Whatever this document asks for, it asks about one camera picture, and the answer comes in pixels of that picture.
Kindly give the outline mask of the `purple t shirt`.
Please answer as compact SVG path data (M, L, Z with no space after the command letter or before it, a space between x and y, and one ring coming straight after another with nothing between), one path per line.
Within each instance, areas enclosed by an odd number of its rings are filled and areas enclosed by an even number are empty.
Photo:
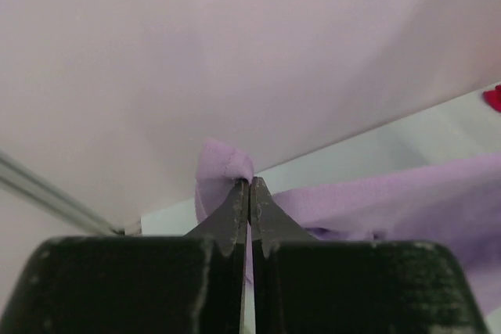
M254 288L250 157L216 140L196 168L199 225L239 181L249 185L244 284ZM414 241L444 246L458 261L482 317L500 305L500 157L490 155L379 178L273 194L283 211L320 241Z

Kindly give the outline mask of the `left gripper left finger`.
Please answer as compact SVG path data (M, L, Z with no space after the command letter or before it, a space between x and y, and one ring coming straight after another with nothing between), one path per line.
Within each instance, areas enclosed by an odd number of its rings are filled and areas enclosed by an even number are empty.
M59 237L20 274L4 333L240 333L249 185L184 236Z

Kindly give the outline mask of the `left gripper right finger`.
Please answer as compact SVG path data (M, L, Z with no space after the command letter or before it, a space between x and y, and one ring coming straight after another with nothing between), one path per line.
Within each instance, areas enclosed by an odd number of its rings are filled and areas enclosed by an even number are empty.
M259 333L486 333L456 258L414 241L320 241L250 186Z

